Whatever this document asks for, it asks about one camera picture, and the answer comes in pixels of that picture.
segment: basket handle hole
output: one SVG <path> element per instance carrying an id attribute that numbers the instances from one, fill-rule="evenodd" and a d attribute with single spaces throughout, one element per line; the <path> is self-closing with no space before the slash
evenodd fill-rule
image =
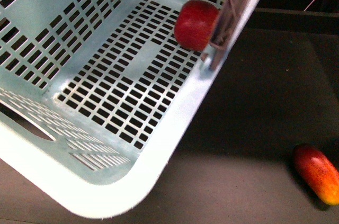
<path id="1" fill-rule="evenodd" d="M 33 124 L 31 121 L 29 121 L 29 119 L 27 119 L 23 115 L 20 115 L 18 111 L 14 111 L 6 107 L 2 103 L 0 103 L 0 112 L 2 112 L 7 117 L 11 118 L 13 121 L 15 121 L 20 126 L 24 127 L 32 134 L 38 136 L 39 138 L 48 141 L 56 141 L 55 138 L 53 138 L 51 135 L 48 135 L 47 132 L 44 132 L 43 129 L 41 129 L 39 126 Z"/>

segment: gray floor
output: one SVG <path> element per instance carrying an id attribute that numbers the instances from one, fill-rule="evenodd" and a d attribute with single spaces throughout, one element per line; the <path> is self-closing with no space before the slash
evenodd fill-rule
<path id="1" fill-rule="evenodd" d="M 113 219 L 68 212 L 0 160 L 0 223 L 338 223 L 290 164 L 305 141 L 339 164 L 324 41 L 339 53 L 339 37 L 246 29 L 154 189 Z"/>

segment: red and yellow fruit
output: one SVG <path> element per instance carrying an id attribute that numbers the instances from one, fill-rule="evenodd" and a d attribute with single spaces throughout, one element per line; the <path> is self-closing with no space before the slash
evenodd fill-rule
<path id="1" fill-rule="evenodd" d="M 339 172 L 317 148 L 302 144 L 293 150 L 293 162 L 297 172 L 329 205 L 339 204 Z"/>
<path id="2" fill-rule="evenodd" d="M 218 13 L 218 9 L 208 2 L 188 1 L 175 23 L 175 39 L 183 48 L 202 51 L 208 44 Z"/>

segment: plastic basket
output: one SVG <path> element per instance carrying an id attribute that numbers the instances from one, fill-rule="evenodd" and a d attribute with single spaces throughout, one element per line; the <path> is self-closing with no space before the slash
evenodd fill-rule
<path id="1" fill-rule="evenodd" d="M 181 48 L 187 0 L 0 0 L 0 158 L 71 212 L 123 213 L 154 186 L 220 66 Z M 224 0 L 206 0 L 221 8 Z"/>

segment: fake fruit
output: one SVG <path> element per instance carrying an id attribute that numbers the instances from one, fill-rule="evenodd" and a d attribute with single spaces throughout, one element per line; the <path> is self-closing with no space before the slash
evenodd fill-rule
<path id="1" fill-rule="evenodd" d="M 183 48 L 202 51 L 208 44 L 218 13 L 218 9 L 208 2 L 188 1 L 175 23 L 175 39 Z"/>
<path id="2" fill-rule="evenodd" d="M 309 144 L 296 145 L 293 163 L 324 203 L 339 204 L 339 172 L 320 150 Z"/>

